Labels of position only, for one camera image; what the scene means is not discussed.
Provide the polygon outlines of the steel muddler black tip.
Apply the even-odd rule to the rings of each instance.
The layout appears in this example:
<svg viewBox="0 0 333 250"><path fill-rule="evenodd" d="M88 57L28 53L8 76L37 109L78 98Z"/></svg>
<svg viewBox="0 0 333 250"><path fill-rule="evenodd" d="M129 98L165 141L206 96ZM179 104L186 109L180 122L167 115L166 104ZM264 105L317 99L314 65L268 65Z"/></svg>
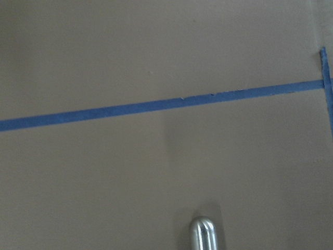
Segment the steel muddler black tip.
<svg viewBox="0 0 333 250"><path fill-rule="evenodd" d="M216 226L209 217L199 216L194 218L189 226L189 234L191 249L219 249Z"/></svg>

